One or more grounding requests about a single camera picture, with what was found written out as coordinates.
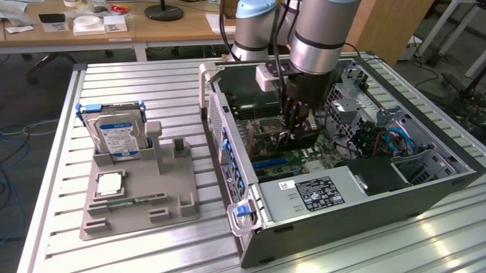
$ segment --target aluminum table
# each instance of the aluminum table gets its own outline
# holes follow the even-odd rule
[[[485,272],[485,176],[416,218],[265,266],[239,267],[198,109],[198,66],[217,60],[92,64],[74,72],[19,272]],[[371,65],[486,166],[484,145],[386,64]],[[377,84],[369,91],[385,107],[394,106]],[[147,118],[162,122],[160,141],[187,137],[191,144],[202,216],[84,242],[79,227],[94,144],[74,104],[139,99]]]

